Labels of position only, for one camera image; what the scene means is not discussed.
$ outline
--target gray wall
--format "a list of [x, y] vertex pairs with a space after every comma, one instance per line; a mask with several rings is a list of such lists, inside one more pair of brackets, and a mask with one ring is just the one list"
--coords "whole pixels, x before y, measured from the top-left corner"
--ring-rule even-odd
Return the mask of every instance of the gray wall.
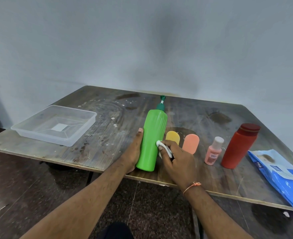
[[293, 0], [0, 0], [4, 127], [85, 84], [243, 104], [293, 150]]

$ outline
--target clear plastic tray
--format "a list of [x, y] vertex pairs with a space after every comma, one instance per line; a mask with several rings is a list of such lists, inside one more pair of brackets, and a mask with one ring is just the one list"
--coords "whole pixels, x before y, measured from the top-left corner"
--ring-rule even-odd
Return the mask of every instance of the clear plastic tray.
[[13, 125], [19, 135], [71, 147], [95, 122], [96, 112], [50, 105]]

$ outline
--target person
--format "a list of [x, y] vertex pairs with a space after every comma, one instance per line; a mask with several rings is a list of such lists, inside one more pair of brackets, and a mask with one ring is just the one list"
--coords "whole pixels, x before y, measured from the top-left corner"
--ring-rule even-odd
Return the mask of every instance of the person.
[[[45, 216], [21, 239], [87, 239], [122, 178], [135, 169], [142, 138], [143, 129], [139, 128], [127, 150], [100, 177]], [[174, 157], [171, 161], [166, 150], [159, 147], [164, 168], [180, 190], [185, 191], [184, 196], [193, 207], [208, 237], [252, 239], [213, 201], [202, 186], [190, 187], [198, 182], [193, 155], [182, 150], [176, 142], [162, 142], [171, 149]], [[98, 238], [133, 238], [133, 235], [126, 224], [119, 222], [109, 225]]]

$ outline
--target black pants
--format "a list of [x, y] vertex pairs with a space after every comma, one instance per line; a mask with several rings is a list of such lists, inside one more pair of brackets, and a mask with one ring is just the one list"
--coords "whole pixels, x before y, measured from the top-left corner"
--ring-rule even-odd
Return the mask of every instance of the black pants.
[[134, 239], [130, 228], [123, 222], [113, 222], [99, 234], [97, 239]]

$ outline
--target green pump bottle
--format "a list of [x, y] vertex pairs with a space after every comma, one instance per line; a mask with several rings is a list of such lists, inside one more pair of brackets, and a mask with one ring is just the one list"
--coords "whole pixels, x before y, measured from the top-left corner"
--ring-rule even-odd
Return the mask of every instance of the green pump bottle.
[[155, 168], [158, 147], [156, 141], [162, 140], [168, 121], [168, 116], [164, 112], [165, 96], [161, 96], [161, 103], [155, 110], [149, 110], [144, 122], [143, 140], [139, 161], [136, 164], [138, 169], [152, 172]]

